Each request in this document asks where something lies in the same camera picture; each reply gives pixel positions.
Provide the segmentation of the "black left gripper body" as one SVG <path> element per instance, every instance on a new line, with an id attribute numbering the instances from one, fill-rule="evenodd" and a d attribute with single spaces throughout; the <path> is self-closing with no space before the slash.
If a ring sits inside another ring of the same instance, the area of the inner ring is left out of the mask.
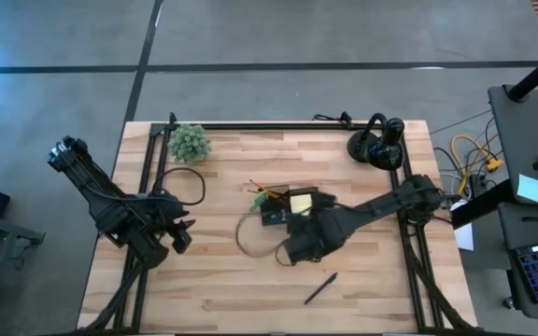
<path id="1" fill-rule="evenodd" d="M 157 240 L 161 241 L 165 236 L 169 236 L 172 239 L 170 233 L 178 230 L 176 224 L 180 220 L 185 220 L 185 217 L 190 214 L 190 211 L 178 203 L 155 202 L 152 205 L 152 214 L 156 219 L 153 232 Z"/>

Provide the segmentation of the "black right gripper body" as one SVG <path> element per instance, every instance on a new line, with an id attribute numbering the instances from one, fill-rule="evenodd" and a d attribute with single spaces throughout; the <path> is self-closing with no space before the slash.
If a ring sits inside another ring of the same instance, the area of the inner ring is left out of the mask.
<path id="1" fill-rule="evenodd" d="M 290 235 L 283 246 L 292 265 L 319 262 L 341 248 L 359 227 L 359 215 L 345 208 L 312 211 L 309 216 L 294 214 L 287 223 Z"/>

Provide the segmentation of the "yellow sticky note pad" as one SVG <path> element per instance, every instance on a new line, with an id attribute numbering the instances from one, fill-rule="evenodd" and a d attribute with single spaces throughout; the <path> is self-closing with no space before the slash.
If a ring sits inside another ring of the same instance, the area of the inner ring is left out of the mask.
<path id="1" fill-rule="evenodd" d="M 290 196 L 290 211 L 293 214 L 308 216 L 312 205 L 312 195 L 310 193 Z"/>

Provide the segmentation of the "black mesh desk organizer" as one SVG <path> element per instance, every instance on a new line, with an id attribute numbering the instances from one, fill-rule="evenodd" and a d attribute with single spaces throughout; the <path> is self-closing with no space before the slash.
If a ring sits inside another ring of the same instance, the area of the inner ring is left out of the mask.
<path id="1" fill-rule="evenodd" d="M 336 197 L 329 193 L 324 193 L 320 191 L 317 187 L 307 187 L 307 188 L 291 188 L 288 185 L 278 185 L 268 187 L 271 190 L 280 192 L 282 198 L 273 199 L 270 198 L 268 201 L 264 202 L 261 207 L 261 217 L 263 226 L 273 226 L 267 222 L 267 219 L 271 213 L 280 213 L 285 212 L 288 214 L 287 222 L 291 216 L 302 216 L 293 214 L 290 211 L 290 196 L 297 194 L 310 193 L 312 195 L 312 209 L 308 216 L 302 217 L 311 217 L 313 211 L 318 211 L 323 208 L 333 208 L 336 203 Z"/>

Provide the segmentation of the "black pen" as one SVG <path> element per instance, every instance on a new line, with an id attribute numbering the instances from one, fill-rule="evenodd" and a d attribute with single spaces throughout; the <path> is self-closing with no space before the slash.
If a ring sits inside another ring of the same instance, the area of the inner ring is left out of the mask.
<path id="1" fill-rule="evenodd" d="M 310 296 L 305 299 L 304 305 L 308 305 L 312 300 L 314 300 L 317 295 L 323 291 L 328 285 L 330 285 L 336 278 L 338 273 L 331 274 L 321 285 L 319 285 L 311 294 Z"/>

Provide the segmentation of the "green-handled scissors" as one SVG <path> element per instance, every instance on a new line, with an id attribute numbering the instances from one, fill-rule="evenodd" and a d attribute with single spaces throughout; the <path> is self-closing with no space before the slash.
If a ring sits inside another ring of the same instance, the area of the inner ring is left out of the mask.
<path id="1" fill-rule="evenodd" d="M 261 207 L 261 205 L 268 201 L 270 198 L 266 197 L 265 195 L 262 195 L 262 194 L 256 194 L 254 200 L 253 200 L 253 203 L 252 205 L 249 207 L 249 211 L 251 213 L 255 212 L 258 208 Z"/>

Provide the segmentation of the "green plant in white pot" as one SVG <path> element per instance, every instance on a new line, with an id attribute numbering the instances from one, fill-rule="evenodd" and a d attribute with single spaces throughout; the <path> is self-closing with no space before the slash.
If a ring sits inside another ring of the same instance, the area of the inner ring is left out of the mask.
<path id="1" fill-rule="evenodd" d="M 209 152 L 210 140 L 205 136 L 201 125 L 181 125 L 170 135 L 169 151 L 175 162 L 183 162 L 189 166 L 203 161 Z"/>

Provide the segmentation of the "black desk lamp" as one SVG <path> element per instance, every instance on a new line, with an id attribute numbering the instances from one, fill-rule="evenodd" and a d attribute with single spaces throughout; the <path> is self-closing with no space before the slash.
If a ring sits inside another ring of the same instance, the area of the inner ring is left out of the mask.
<path id="1" fill-rule="evenodd" d="M 382 126 L 380 136 L 371 133 L 377 121 Z M 347 152 L 355 161 L 369 163 L 381 170 L 395 171 L 404 163 L 401 145 L 404 129 L 401 119 L 387 119 L 383 114 L 375 113 L 362 131 L 349 138 Z"/>

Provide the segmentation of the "white paper sheet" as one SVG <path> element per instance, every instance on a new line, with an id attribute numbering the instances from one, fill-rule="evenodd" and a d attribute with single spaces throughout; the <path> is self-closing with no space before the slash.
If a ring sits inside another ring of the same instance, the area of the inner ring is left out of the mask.
<path id="1" fill-rule="evenodd" d="M 458 249 L 474 251 L 473 224 L 468 223 L 454 230 Z"/>

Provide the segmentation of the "grey laptop desk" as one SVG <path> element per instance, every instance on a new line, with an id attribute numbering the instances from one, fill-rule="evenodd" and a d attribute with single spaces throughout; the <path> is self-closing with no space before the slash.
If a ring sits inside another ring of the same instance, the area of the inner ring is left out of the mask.
<path id="1" fill-rule="evenodd" d="M 498 207 L 498 213 L 510 259 L 507 272 L 511 289 L 509 300 L 525 316 L 538 319 L 538 304 L 531 301 L 511 255 L 513 249 L 538 245 L 538 205 L 503 203 Z"/>

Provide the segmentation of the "pale blue sticky note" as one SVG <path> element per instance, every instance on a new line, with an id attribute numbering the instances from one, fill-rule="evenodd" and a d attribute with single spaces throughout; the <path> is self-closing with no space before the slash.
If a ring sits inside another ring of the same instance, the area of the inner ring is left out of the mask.
<path id="1" fill-rule="evenodd" d="M 538 203 L 538 179 L 519 175 L 517 196 Z"/>

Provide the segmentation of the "black table frame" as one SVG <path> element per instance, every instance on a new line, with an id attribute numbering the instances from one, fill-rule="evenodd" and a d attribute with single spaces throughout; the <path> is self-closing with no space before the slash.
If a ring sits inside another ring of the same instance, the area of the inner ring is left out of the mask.
<path id="1" fill-rule="evenodd" d="M 366 202 L 408 175 L 440 182 L 428 126 L 410 120 L 408 159 L 397 173 L 347 154 L 351 130 L 338 121 L 208 122 L 207 159 L 181 173 L 155 137 L 160 124 L 127 124 L 114 181 L 125 191 L 150 188 L 158 176 L 191 205 L 196 220 L 183 254 L 171 253 L 134 285 L 119 317 L 103 334 L 413 333 L 443 326 L 435 302 L 404 259 L 413 248 L 431 263 L 434 280 L 454 310 L 476 321 L 456 239 L 446 213 L 420 230 L 389 216 L 363 227 L 319 263 L 290 266 L 282 227 L 247 217 L 254 189 L 318 187 L 341 203 Z M 337 278 L 308 305 L 305 299 L 331 274 Z"/>

